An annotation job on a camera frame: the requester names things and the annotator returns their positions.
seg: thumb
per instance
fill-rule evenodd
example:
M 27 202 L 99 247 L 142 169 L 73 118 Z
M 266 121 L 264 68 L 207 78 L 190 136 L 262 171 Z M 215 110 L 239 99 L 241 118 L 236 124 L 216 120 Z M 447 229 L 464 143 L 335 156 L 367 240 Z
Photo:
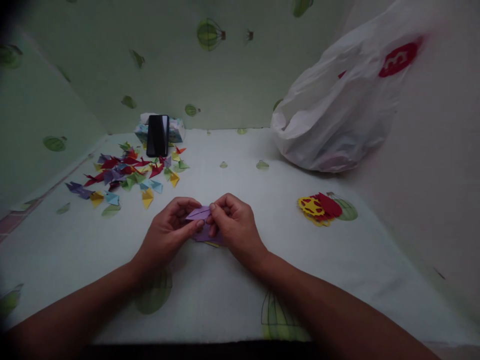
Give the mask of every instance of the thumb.
M 213 202 L 210 204 L 210 213 L 211 217 L 218 225 L 219 228 L 222 228 L 227 225 L 227 223 L 231 220 L 225 211 L 222 209 L 221 206 L 214 204 Z
M 203 220 L 191 221 L 184 227 L 174 231 L 175 237 L 181 242 L 186 242 L 190 239 L 198 229 L 201 229 L 205 224 Z

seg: hand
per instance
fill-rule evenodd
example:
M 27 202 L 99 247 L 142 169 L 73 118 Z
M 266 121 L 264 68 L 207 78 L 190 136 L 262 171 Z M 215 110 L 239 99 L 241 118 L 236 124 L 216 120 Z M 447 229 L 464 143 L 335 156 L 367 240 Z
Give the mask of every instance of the hand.
M 191 197 L 176 197 L 153 218 L 140 249 L 130 261 L 140 277 L 168 265 L 180 247 L 202 229 L 203 220 L 185 220 L 186 215 L 201 206 Z
M 219 228 L 233 256 L 247 269 L 256 269 L 269 251 L 260 239 L 250 205 L 227 193 L 210 204 L 210 212 L 206 220 L 211 225 L 209 236 L 215 236 Z

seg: tissue box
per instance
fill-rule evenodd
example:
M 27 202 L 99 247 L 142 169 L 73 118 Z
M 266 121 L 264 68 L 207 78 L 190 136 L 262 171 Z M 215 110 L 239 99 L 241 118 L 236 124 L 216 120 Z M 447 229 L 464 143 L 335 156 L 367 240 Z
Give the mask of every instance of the tissue box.
M 140 123 L 136 126 L 134 133 L 138 140 L 145 146 L 147 145 L 147 139 L 149 135 L 148 118 L 150 115 L 158 115 L 155 113 L 144 113 L 140 115 Z M 185 127 L 184 122 L 180 118 L 170 118 L 170 126 L 168 133 L 168 141 L 171 143 L 181 143 L 185 139 Z

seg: forearm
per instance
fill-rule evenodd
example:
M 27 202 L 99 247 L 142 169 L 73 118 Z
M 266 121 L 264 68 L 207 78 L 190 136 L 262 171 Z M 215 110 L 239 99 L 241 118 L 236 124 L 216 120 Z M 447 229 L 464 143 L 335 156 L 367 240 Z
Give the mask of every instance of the forearm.
M 123 265 L 30 316 L 8 335 L 28 358 L 69 358 L 118 310 L 137 280 L 130 263 Z
M 274 254 L 251 270 L 336 358 L 438 359 L 379 311 Z

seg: red logo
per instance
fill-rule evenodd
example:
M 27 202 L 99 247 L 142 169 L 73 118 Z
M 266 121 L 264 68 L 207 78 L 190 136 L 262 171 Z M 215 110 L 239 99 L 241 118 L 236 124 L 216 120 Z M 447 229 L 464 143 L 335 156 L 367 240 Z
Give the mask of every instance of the red logo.
M 417 42 L 409 42 L 389 53 L 385 57 L 385 63 L 383 63 L 383 67 L 378 76 L 386 78 L 405 69 L 414 61 L 421 43 L 422 38 L 420 37 Z

